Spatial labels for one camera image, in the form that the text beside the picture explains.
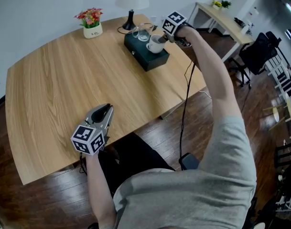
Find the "flower pot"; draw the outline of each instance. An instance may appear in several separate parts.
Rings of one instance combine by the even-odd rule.
[[[86,37],[87,39],[97,37],[102,33],[103,33],[103,28],[102,28],[101,23],[98,26],[93,27],[93,28],[84,27],[84,37]]]
[[[215,4],[213,4],[212,7],[214,7],[216,10],[220,9],[220,7],[216,6]]]

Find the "wire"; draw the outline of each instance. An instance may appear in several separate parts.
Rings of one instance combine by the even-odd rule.
[[[209,98],[212,99],[212,97],[210,97],[208,93],[206,93],[206,92],[204,92],[204,91],[199,91],[199,92],[200,92],[200,93],[205,93]]]
[[[80,161],[81,169],[83,170],[83,172],[81,172],[80,169],[79,169],[79,173],[85,173],[86,176],[87,176],[87,172],[86,172],[86,170],[85,170],[85,168],[83,166],[83,153],[82,152],[79,153],[79,161]]]
[[[144,23],[144,25],[147,25],[147,24],[152,25],[152,27],[153,27],[153,31],[156,30],[156,28],[157,28],[156,25],[153,25],[152,23]],[[122,28],[122,26],[120,26],[119,28],[117,28],[118,33],[121,33],[121,34],[123,34],[123,35],[126,35],[126,34],[130,34],[130,33],[132,33],[132,31],[127,32],[127,33],[120,32],[120,31],[119,31],[120,28]]]
[[[190,68],[191,64],[192,64],[192,60],[191,60],[191,63],[189,64],[188,68],[186,69],[186,71],[184,73],[184,77],[185,77],[185,81],[187,82],[187,86],[188,86],[188,79],[187,79],[187,77],[185,75],[187,74],[188,69]]]
[[[189,91],[190,91],[190,84],[191,84],[191,79],[192,79],[192,75],[193,75],[194,69],[195,69],[195,63],[193,63],[193,67],[192,67],[189,83],[187,81],[187,86],[188,86],[188,88],[187,88],[187,96],[186,96],[185,102],[184,102],[183,118],[182,118],[182,130],[180,132],[180,140],[179,140],[179,158],[182,157],[182,140],[183,140],[183,130],[184,130],[184,116],[185,116],[185,110],[186,110],[186,107],[187,107],[188,96],[189,96]]]
[[[185,73],[184,73],[184,77],[185,77],[185,81],[187,82],[187,86],[188,86],[188,79],[187,79],[187,77],[186,77],[185,75],[187,74],[188,69],[190,68],[192,62],[193,62],[193,61],[191,60],[191,63],[189,64],[188,68],[186,69],[186,71],[185,71]],[[212,99],[212,97],[210,97],[208,93],[206,93],[206,92],[204,92],[204,91],[199,91],[199,92],[200,92],[200,93],[205,93],[209,98]]]
[[[121,33],[121,34],[123,34],[123,35],[126,35],[126,34],[128,34],[128,33],[131,33],[131,32],[122,33],[122,32],[120,32],[120,31],[119,31],[119,29],[120,29],[120,28],[122,28],[122,26],[120,26],[119,28],[117,28],[117,30],[118,30],[118,33]]]

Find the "light wood tabletop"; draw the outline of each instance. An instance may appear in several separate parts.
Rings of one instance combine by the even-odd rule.
[[[212,6],[200,2],[198,2],[197,5],[202,11],[204,11],[206,14],[212,17],[220,26],[222,26],[239,44],[244,45],[254,42],[250,35],[242,35],[242,28],[234,21],[234,19],[227,16],[227,14],[223,11],[216,10]]]
[[[85,39],[82,29],[66,34],[8,70],[6,122],[23,184],[78,160],[70,137],[92,108],[114,106],[110,144],[185,99],[184,72],[191,60],[175,43],[167,42],[167,63],[145,72],[124,46],[124,35],[117,32],[126,19],[102,22],[103,34],[93,39]],[[149,20],[139,14],[134,22]],[[204,87],[196,67],[190,95]]]

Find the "electronic device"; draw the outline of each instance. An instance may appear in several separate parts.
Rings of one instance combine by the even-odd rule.
[[[146,48],[147,43],[133,37],[132,33],[128,33],[124,37],[124,45],[145,71],[165,64],[170,56],[165,49],[160,53],[152,53]]]
[[[90,110],[71,136],[76,151],[94,155],[103,150],[109,139],[107,133],[112,116],[111,104],[102,104]]]
[[[241,26],[242,28],[245,27],[245,23],[242,20],[239,20],[238,18],[235,18],[235,22]]]

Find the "glass cup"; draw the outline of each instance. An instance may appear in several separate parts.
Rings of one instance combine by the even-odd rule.
[[[132,30],[132,36],[142,42],[147,42],[151,37],[154,26],[151,23],[141,23]]]

